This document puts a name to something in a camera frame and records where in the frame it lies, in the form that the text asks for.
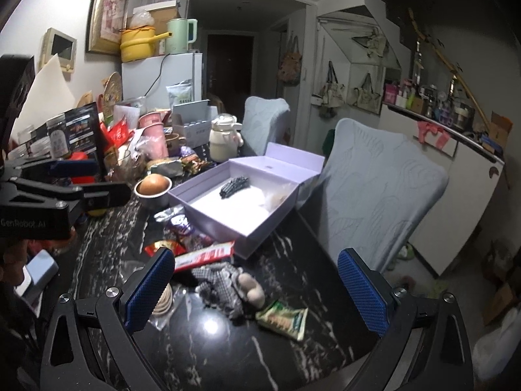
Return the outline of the red white snack bar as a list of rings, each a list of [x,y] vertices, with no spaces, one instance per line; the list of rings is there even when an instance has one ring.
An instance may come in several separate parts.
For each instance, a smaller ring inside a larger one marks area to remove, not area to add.
[[[234,254],[235,242],[213,244],[209,247],[191,253],[185,253],[175,258],[174,272],[182,272],[193,268],[200,268],[207,264],[229,259]]]

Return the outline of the red cartoon snack packet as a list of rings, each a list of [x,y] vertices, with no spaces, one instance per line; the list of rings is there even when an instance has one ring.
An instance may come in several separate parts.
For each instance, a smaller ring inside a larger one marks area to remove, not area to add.
[[[175,257],[186,254],[187,250],[176,240],[160,240],[156,241],[153,244],[149,244],[144,248],[144,252],[150,256],[153,257],[155,253],[157,253],[161,249],[168,249],[170,250]]]

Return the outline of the checkered plush doll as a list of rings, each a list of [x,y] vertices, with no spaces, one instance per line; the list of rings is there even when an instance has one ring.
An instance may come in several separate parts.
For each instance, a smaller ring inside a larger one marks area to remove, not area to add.
[[[196,293],[203,303],[217,309],[230,320],[261,310],[266,295],[249,273],[228,262],[213,263],[191,271],[197,280]]]

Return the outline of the purple silver snack packet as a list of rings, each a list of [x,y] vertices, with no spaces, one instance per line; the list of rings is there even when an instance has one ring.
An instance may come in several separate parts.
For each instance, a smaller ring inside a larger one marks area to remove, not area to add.
[[[194,226],[181,205],[161,210],[154,219],[163,226],[165,237],[175,239],[189,253],[209,247],[215,241]]]

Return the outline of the green snack sachet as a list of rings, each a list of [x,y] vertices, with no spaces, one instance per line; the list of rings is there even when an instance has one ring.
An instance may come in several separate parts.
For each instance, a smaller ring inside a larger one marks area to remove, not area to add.
[[[294,341],[303,341],[308,309],[293,309],[279,300],[273,301],[264,310],[255,314],[257,322],[280,335]]]

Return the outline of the light blue chair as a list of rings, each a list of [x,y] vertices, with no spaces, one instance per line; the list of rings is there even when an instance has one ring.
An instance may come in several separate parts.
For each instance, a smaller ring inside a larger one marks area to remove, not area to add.
[[[330,259],[352,248],[382,273],[448,183],[446,169],[405,135],[344,118],[300,213]]]
[[[289,121],[290,106],[283,98],[248,97],[241,131],[244,140],[241,154],[264,155],[269,142],[282,142]]]

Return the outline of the woven rattan fan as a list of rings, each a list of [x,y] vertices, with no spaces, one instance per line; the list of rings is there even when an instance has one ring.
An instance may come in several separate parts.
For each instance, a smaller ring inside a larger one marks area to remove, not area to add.
[[[106,126],[110,126],[114,118],[115,105],[122,100],[123,87],[119,72],[113,72],[104,82],[101,99],[103,119]]]

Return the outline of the lavender open gift box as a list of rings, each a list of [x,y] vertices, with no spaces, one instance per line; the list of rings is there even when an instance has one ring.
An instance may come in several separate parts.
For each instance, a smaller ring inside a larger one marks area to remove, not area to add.
[[[170,204],[181,205],[194,226],[215,241],[234,241],[235,254],[248,259],[287,214],[309,197],[324,162],[316,153],[270,142],[262,156],[230,159],[173,187]],[[250,179],[250,186],[222,199],[222,186],[241,176]],[[282,184],[298,188],[295,206],[284,205],[269,213],[264,193]]]

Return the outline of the gold wrapped candy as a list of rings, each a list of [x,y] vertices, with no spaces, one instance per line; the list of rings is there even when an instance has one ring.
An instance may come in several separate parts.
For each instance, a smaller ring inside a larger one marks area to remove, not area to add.
[[[201,159],[196,153],[180,159],[184,172],[190,176],[196,176],[214,167],[212,162]]]

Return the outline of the brown ceramic mug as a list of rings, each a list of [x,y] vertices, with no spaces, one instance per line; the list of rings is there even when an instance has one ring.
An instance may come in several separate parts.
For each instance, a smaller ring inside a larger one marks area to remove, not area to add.
[[[186,138],[176,132],[166,135],[165,140],[170,157],[179,156],[181,154],[181,147],[186,144]]]

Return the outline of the black white checkered scrunchie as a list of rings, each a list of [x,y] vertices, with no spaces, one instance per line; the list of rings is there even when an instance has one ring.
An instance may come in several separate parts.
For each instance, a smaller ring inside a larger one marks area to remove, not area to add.
[[[250,179],[246,176],[232,178],[222,186],[219,195],[222,199],[228,199],[235,193],[238,193],[249,186]]]

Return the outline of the white refrigerator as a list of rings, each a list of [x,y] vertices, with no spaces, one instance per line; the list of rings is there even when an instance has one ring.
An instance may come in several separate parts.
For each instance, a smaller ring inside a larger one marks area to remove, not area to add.
[[[123,99],[145,97],[148,109],[170,107],[166,87],[184,80],[192,84],[192,99],[202,99],[203,55],[184,53],[149,57],[122,64]]]

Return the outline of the white carton with bottles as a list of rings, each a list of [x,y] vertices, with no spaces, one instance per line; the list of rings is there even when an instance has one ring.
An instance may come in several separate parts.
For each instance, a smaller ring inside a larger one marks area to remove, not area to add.
[[[191,148],[207,145],[212,120],[217,115],[217,107],[210,105],[209,100],[174,105],[171,108],[172,128]]]

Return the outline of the green electric kettle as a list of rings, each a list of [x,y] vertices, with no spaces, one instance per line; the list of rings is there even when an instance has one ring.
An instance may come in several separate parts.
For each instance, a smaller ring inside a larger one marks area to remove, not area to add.
[[[172,19],[167,22],[167,30],[171,36],[166,39],[166,52],[170,54],[184,54],[189,45],[197,40],[198,20]]]

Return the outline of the far light blue chair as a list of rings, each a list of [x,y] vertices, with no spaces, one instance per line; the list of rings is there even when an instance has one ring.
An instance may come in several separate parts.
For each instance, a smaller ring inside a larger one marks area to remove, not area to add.
[[[248,97],[241,131],[244,140],[241,154],[264,155],[269,142],[282,142],[289,121],[290,106],[283,98]]]

